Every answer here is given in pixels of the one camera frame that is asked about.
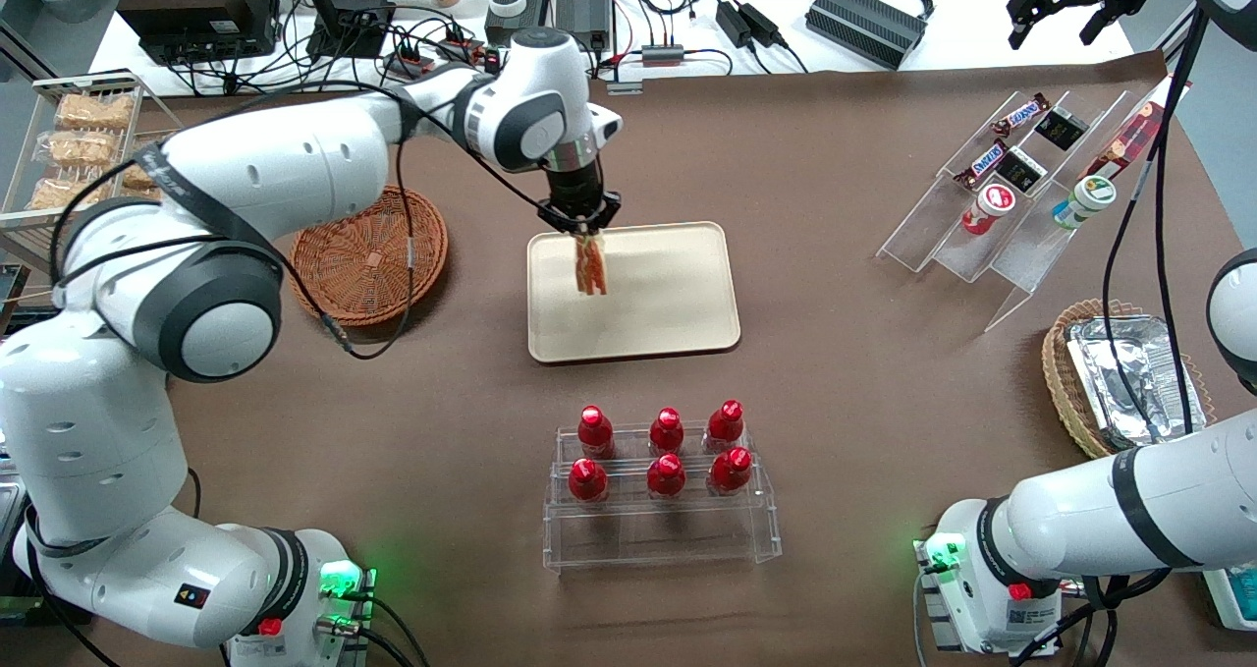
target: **table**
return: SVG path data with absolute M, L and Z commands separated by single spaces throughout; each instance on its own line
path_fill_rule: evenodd
M 1012 90 L 1100 100 L 1163 74 L 1159 55 L 1144 54 L 1097 67 L 693 78 L 597 94 L 625 116 L 605 152 L 607 182 L 625 197 L 617 224 L 715 220 L 727 231 L 743 337 L 725 354 L 534 363 L 524 254 L 544 225 L 450 144 L 415 142 L 405 180 L 446 220 L 446 276 L 377 362 L 342 354 L 287 291 L 283 334 L 261 366 L 219 386 L 175 384 L 204 518 L 336 534 L 380 569 L 381 598 L 436 667 L 914 664 L 910 540 L 962 497 L 996 497 L 1085 461 L 1056 418 L 1038 349 L 1061 309 L 1099 294 L 1120 219 L 1089 221 L 1032 301 L 985 335 L 1006 290 L 918 278 L 874 254 L 973 121 Z M 181 117 L 225 103 L 185 102 Z M 1231 417 L 1253 402 L 1213 348 L 1203 301 L 1239 245 L 1177 127 L 1169 149 L 1166 250 L 1183 349 L 1218 417 Z M 1117 187 L 1129 192 L 1134 176 Z M 515 182 L 544 187 L 537 173 Z M 1150 207 L 1136 211 L 1114 291 L 1154 309 L 1151 220 Z M 542 567 L 557 426 L 583 403 L 627 425 L 665 403 L 694 417 L 728 397 L 745 403 L 772 474 L 779 559 L 562 578 Z M 190 502 L 185 489 L 176 505 Z M 1210 627 L 1203 604 L 1189 577 L 1125 604 L 1111 667 L 1251 666 L 1257 636 Z M 219 664 L 212 651 L 109 624 L 91 636 L 122 664 Z M 94 664 L 55 628 L 0 631 L 0 654 L 23 667 Z M 933 651 L 929 663 L 1002 664 Z
M 432 0 L 392 0 L 396 4 L 411 4 L 421 6 L 435 6 Z M 872 63 L 855 55 L 854 53 L 813 34 L 804 26 L 803 16 L 813 0 L 739 0 L 753 3 L 767 16 L 774 20 L 782 30 L 782 35 L 799 53 L 803 62 L 813 70 L 880 70 Z M 886 0 L 897 5 L 908 13 L 920 13 L 916 0 Z M 1097 63 L 1130 54 L 1125 34 L 1117 25 L 1110 26 L 1100 34 L 1095 44 L 1084 46 L 1077 38 L 1082 25 L 1094 13 L 1094 8 L 1068 9 L 1057 16 L 1051 18 L 1035 26 L 1026 45 L 1021 50 L 1008 48 L 1008 35 L 1011 24 L 1004 5 L 1008 0 L 934 0 L 936 10 L 930 18 L 929 29 L 924 40 L 910 54 L 904 63 L 904 70 L 931 70 L 948 68 L 989 68 L 1001 65 L 1053 65 Z M 484 35 L 484 16 L 488 0 L 461 0 L 450 10 L 451 14 L 469 28 Z M 640 48 L 649 41 L 646 18 L 641 8 L 634 0 L 618 0 L 617 21 L 627 21 L 632 30 L 632 48 Z M 288 6 L 283 8 L 287 13 Z M 732 44 L 723 31 L 715 25 L 715 1 L 700 0 L 696 5 L 698 18 L 690 21 L 688 14 L 679 14 L 675 19 L 675 39 L 686 48 L 718 48 L 733 55 L 733 72 L 735 74 L 762 73 L 747 50 L 734 53 Z M 395 24 L 409 28 L 417 20 L 429 18 L 431 14 L 419 10 L 402 9 L 397 11 Z M 662 29 L 659 26 L 659 16 L 651 14 L 651 20 L 656 25 L 656 34 Z M 314 13 L 312 9 L 300 8 L 292 26 L 292 41 L 298 45 L 298 52 L 304 54 L 305 36 L 313 30 Z M 628 30 L 623 29 L 618 38 L 618 50 L 628 50 Z M 114 15 L 108 31 L 101 43 L 92 70 L 107 70 L 126 68 L 138 73 L 155 93 L 160 95 L 190 94 L 191 90 L 180 82 L 170 70 L 153 64 L 137 45 L 134 33 L 126 21 Z M 662 41 L 662 36 L 656 35 L 656 40 Z M 793 59 L 781 50 L 762 49 L 762 58 L 768 69 L 773 72 L 798 72 Z M 713 60 L 688 59 L 675 68 L 644 68 L 632 60 L 625 63 L 620 78 L 622 80 L 641 80 L 642 78 L 676 77 L 676 75 L 706 75 L 722 74 L 725 68 L 724 58 L 711 55 Z M 256 70 L 274 60 L 272 57 L 253 58 L 240 62 L 240 70 Z M 376 79 L 376 72 L 370 60 L 358 60 L 357 70 L 360 77 L 371 75 Z M 266 75 L 272 82 L 292 80 L 297 77 L 295 68 L 278 70 Z M 349 60 L 338 60 L 331 73 L 317 72 L 318 77 L 331 75 L 332 78 L 352 78 L 353 67 Z M 215 93 L 220 84 L 214 79 L 202 82 L 209 93 Z

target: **aluminum foil tray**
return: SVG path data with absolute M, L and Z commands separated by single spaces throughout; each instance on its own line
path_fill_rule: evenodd
M 1155 317 L 1114 317 L 1111 320 L 1117 359 L 1135 399 L 1114 363 L 1104 318 L 1089 318 L 1065 330 L 1070 358 L 1086 391 L 1100 436 L 1112 448 L 1180 438 L 1184 412 L 1165 322 Z M 1192 426 L 1200 430 L 1205 417 L 1199 394 L 1187 368 L 1182 363 L 1178 368 L 1187 381 Z

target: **acrylic stand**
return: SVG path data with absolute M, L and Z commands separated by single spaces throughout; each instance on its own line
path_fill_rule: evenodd
M 1031 95 L 1024 93 L 1013 93 L 996 109 L 964 147 L 943 165 L 934 185 L 877 250 L 877 256 L 890 255 L 913 273 L 921 273 L 930 261 L 938 261 L 965 283 L 978 281 L 988 270 L 1008 281 L 1012 290 L 983 332 L 1008 318 L 1038 290 L 1075 232 L 1056 225 L 1052 207 L 1068 197 L 1091 160 L 1114 138 L 1126 117 L 1143 103 L 1134 93 L 1121 93 L 1104 109 L 1087 104 L 1073 93 L 1065 93 L 1060 99 L 1052 100 L 1055 106 L 1090 124 L 1086 134 L 1068 151 L 1062 151 L 1035 131 L 1041 117 L 1032 119 L 1031 124 L 1023 124 L 1012 136 L 1002 137 L 1006 144 L 1019 147 L 1047 173 L 1029 192 L 1023 193 L 991 170 L 979 181 L 977 190 L 992 182 L 1004 183 L 1017 193 L 1017 205 L 1009 215 L 996 220 L 987 234 L 973 236 L 960 227 L 960 216 L 969 210 L 974 192 L 960 187 L 952 178 L 968 170 L 975 158 L 991 148 L 996 138 L 996 133 L 991 131 L 992 122 L 1029 99 Z
M 654 500 L 646 470 L 655 460 L 650 426 L 617 426 L 616 457 L 600 461 L 610 479 L 602 502 L 579 502 L 568 492 L 572 462 L 582 457 L 576 428 L 558 430 L 556 457 L 546 491 L 542 549 L 546 568 L 669 565 L 696 560 L 740 559 L 757 564 L 782 554 L 777 505 L 762 457 L 749 431 L 738 443 L 754 457 L 753 475 L 732 496 L 711 496 L 706 475 L 715 453 L 703 451 L 704 421 L 684 421 L 685 489 Z

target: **round wicker basket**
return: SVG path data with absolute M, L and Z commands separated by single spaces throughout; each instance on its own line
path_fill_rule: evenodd
M 1123 301 L 1109 301 L 1110 317 L 1131 317 L 1131 314 L 1144 313 L 1136 305 L 1123 304 Z M 1070 350 L 1065 347 L 1065 328 L 1072 323 L 1082 322 L 1086 318 L 1104 317 L 1100 308 L 1100 299 L 1081 300 L 1071 305 L 1056 318 L 1047 335 L 1043 335 L 1043 379 L 1047 381 L 1047 389 L 1052 393 L 1052 403 L 1056 413 L 1060 413 L 1066 431 L 1070 431 L 1073 442 L 1090 457 L 1104 457 L 1116 453 L 1116 448 L 1110 448 L 1109 443 L 1100 436 L 1095 421 L 1091 418 L 1091 406 L 1087 403 L 1086 391 L 1079 381 L 1077 372 L 1073 371 L 1073 362 L 1070 359 Z M 1213 399 L 1209 399 L 1209 391 L 1204 389 L 1204 379 L 1200 372 L 1193 366 L 1192 359 L 1184 354 L 1183 366 L 1188 368 L 1195 391 L 1200 398 L 1200 408 L 1204 408 L 1205 420 L 1209 425 L 1218 418 L 1213 413 Z
M 449 237 L 436 207 L 412 190 L 405 197 L 415 227 L 415 281 L 406 291 L 406 211 L 402 191 L 386 187 L 380 201 L 351 219 L 297 234 L 290 259 L 321 308 L 342 327 L 373 327 L 400 317 L 436 283 Z M 317 313 L 289 281 L 302 308 Z

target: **snickers bar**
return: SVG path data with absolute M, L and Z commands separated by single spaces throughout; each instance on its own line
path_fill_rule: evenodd
M 978 157 L 968 170 L 960 171 L 954 176 L 957 183 L 963 185 L 963 187 L 973 190 L 978 187 L 978 181 L 983 178 L 991 170 L 993 170 L 999 161 L 1008 153 L 1008 144 L 1003 139 L 996 139 L 996 143 L 987 149 L 987 153 Z
M 991 131 L 999 136 L 1008 136 L 1013 133 L 1013 129 L 1031 121 L 1035 114 L 1038 114 L 1045 109 L 1050 109 L 1051 107 L 1052 103 L 1048 102 L 1042 93 L 1035 93 L 1035 99 L 1022 104 L 1017 108 L 1017 111 L 1007 114 L 1003 119 L 992 122 Z

